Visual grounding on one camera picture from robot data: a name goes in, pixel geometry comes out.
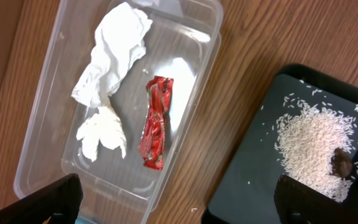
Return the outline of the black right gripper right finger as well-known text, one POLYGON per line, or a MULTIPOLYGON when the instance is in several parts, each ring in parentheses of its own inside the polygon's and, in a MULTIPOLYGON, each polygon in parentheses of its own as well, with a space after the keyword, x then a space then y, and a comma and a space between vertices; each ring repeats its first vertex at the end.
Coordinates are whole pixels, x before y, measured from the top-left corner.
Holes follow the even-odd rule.
POLYGON ((309 188, 287 175, 281 175, 274 191, 280 223, 358 223, 358 212, 309 188))

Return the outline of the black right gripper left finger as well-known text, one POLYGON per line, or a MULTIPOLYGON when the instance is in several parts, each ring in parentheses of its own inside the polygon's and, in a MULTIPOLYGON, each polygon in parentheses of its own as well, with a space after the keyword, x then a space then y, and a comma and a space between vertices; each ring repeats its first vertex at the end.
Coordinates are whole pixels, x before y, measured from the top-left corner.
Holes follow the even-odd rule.
POLYGON ((80 178, 71 173, 0 210, 0 223, 74 224, 82 199, 80 178))

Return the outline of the red snack wrapper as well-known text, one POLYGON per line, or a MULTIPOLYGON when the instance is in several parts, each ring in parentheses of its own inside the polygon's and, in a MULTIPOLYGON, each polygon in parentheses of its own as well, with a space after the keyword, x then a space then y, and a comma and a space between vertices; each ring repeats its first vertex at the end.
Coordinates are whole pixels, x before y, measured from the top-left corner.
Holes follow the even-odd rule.
POLYGON ((155 76, 145 87, 149 104, 138 150, 144 166, 149 169, 163 169, 165 122, 170 111, 173 82, 172 78, 155 76))

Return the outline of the white napkin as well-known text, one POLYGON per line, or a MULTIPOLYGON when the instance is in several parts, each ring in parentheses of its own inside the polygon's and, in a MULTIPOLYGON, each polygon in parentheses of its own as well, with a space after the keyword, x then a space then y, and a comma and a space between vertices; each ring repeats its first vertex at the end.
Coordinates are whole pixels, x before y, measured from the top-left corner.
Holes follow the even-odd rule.
POLYGON ((80 104, 98 110, 76 133, 83 155, 91 161, 97 159, 100 144, 119 148, 121 156, 126 156, 126 136, 109 97, 118 91, 134 62, 146 54, 143 38, 151 25, 145 12, 124 2, 109 11, 95 30, 91 61, 71 93, 80 104))

